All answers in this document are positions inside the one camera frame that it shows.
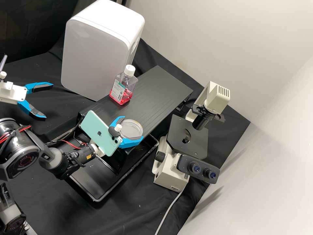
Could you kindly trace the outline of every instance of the inverted microscope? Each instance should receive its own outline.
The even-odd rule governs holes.
[[[160,138],[153,163],[154,183],[181,192],[190,176],[207,183],[216,183],[219,168],[202,159],[208,153],[208,132],[205,125],[213,119],[224,122],[222,111],[230,100],[230,91],[209,82],[196,99],[185,119],[172,116],[169,132]]]

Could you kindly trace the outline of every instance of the petri dish lid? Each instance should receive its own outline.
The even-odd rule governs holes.
[[[141,137],[143,134],[141,124],[133,119],[124,119],[121,125],[122,129],[120,133],[123,138],[134,139]]]

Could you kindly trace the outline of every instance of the black knob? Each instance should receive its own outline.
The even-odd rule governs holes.
[[[158,162],[163,162],[163,161],[164,161],[164,158],[165,158],[165,153],[160,152],[160,151],[158,151],[158,152],[156,153],[156,160],[157,160]]]

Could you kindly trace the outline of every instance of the white wall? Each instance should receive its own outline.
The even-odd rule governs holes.
[[[313,58],[250,124],[179,232],[313,234]]]
[[[142,38],[202,85],[231,90],[249,120],[313,55],[310,0],[128,0]]]

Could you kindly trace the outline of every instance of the black cloth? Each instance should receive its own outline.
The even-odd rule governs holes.
[[[8,62],[47,52],[64,32],[77,0],[0,1],[0,52]]]
[[[159,65],[194,90],[191,99],[196,98],[203,89],[142,40],[133,64],[137,68],[137,76]],[[51,53],[7,64],[5,71],[8,72],[8,81],[18,85],[38,81],[50,81],[55,84],[50,91],[34,93],[27,97],[30,103],[47,115],[45,122],[32,120],[12,104],[0,103],[0,118],[13,117],[22,124],[31,123],[42,139],[53,138],[56,133],[66,131],[65,126],[75,124],[77,113],[93,103],[61,86],[61,61]],[[185,107],[182,112],[175,110],[173,113],[183,116],[187,110]],[[209,131],[210,152],[207,161],[219,167],[249,125],[247,119],[229,106],[224,114],[226,122],[220,127],[219,123],[210,124],[213,127]],[[170,119],[171,115],[152,132],[156,138],[166,134]],[[79,194],[65,181],[57,180],[38,163],[10,181],[10,185],[15,200],[38,234],[154,234],[168,206],[177,196],[177,193],[153,183],[154,175],[151,169],[154,154],[155,152],[139,164],[98,204],[88,201],[84,194]],[[208,184],[190,178],[159,234],[176,234],[207,187]]]

